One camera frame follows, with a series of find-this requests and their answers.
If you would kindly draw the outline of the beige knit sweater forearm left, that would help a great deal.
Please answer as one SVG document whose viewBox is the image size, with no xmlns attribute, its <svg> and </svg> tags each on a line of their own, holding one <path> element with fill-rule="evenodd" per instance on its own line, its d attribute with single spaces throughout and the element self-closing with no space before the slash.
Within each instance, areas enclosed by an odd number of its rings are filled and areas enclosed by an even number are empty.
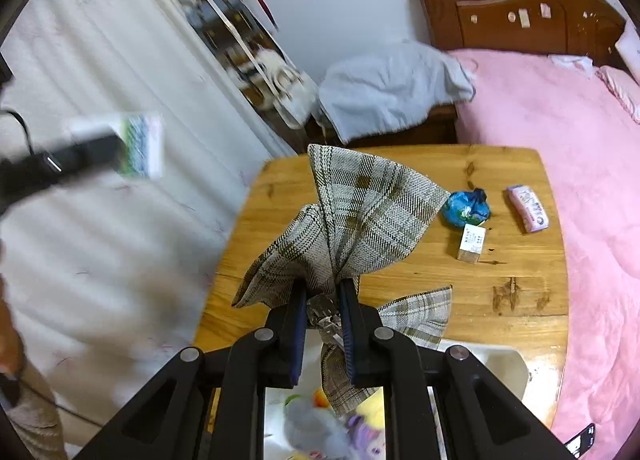
<svg viewBox="0 0 640 460">
<path fill-rule="evenodd" d="M 35 459 L 67 459 L 61 418 L 47 380 L 26 362 L 21 381 L 21 397 L 6 413 L 17 436 Z"/>
</svg>

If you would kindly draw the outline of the person's left hand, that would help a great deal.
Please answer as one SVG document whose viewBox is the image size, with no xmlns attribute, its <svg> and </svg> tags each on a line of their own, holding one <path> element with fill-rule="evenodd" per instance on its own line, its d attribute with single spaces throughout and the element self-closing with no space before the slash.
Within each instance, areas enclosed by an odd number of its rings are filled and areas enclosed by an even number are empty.
<svg viewBox="0 0 640 460">
<path fill-rule="evenodd" d="M 0 367 L 6 376 L 17 376 L 23 368 L 24 350 L 21 336 L 14 327 L 8 303 L 4 299 L 4 283 L 0 295 Z"/>
</svg>

